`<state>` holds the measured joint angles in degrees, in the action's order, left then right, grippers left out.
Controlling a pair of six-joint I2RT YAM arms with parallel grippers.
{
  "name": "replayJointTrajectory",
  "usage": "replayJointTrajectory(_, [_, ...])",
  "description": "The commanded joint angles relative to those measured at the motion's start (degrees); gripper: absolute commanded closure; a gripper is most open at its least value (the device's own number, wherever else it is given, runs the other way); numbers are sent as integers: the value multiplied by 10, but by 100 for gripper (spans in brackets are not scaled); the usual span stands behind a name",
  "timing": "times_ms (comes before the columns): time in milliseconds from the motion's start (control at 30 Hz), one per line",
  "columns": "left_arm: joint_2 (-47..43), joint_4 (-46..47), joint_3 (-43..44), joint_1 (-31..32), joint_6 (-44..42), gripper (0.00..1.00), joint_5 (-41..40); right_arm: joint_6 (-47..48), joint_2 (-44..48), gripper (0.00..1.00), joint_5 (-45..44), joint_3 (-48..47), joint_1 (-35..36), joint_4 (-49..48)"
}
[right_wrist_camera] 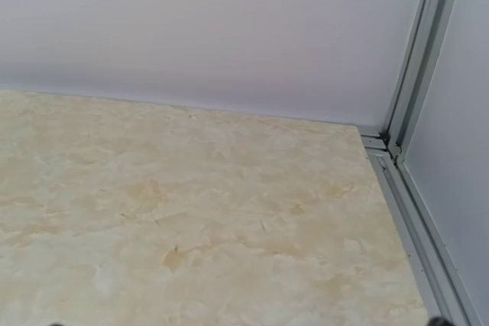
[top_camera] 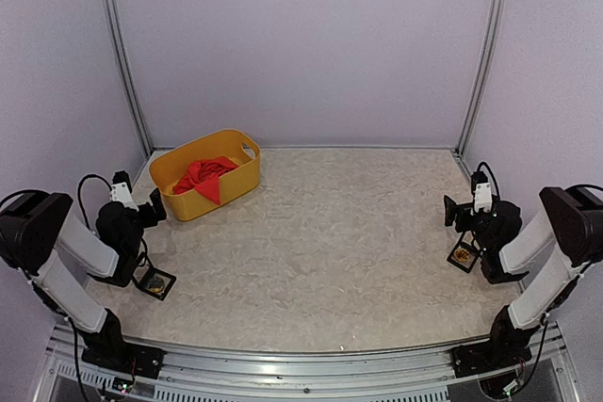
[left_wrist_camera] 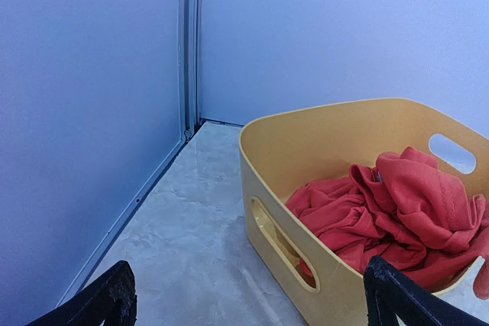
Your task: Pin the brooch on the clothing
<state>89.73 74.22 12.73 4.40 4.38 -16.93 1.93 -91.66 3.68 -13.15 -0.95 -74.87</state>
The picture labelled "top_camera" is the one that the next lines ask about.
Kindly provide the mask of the red t-shirt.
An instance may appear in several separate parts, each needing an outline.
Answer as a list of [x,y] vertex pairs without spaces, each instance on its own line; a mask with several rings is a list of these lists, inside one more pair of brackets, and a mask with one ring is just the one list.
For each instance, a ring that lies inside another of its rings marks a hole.
[[238,164],[225,156],[192,162],[186,173],[172,189],[173,195],[196,191],[207,200],[221,205],[220,177],[238,168]]

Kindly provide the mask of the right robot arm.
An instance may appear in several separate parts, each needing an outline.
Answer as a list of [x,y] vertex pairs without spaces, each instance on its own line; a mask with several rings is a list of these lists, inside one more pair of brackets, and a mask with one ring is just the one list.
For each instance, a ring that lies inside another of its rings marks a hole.
[[597,185],[546,186],[539,193],[541,208],[528,223],[518,206],[493,195],[487,183],[475,185],[472,202],[443,198],[445,225],[471,236],[470,241],[459,239],[447,258],[462,271],[479,265],[491,284],[522,281],[536,258],[550,252],[522,294],[498,312],[487,340],[451,350],[456,376],[530,360],[532,336],[587,269],[602,260],[601,194]]

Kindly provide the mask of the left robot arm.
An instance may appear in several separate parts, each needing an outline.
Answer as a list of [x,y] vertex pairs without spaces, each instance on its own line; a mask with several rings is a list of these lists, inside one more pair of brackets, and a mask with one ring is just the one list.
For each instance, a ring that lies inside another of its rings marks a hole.
[[1,201],[1,257],[21,271],[34,292],[54,313],[70,323],[82,340],[81,359],[135,377],[156,378],[164,350],[125,340],[117,315],[91,296],[65,265],[76,260],[98,282],[117,287],[143,284],[155,268],[137,279],[145,260],[145,229],[157,224],[151,204],[110,201],[91,230],[73,213],[73,198],[36,189],[14,192]]

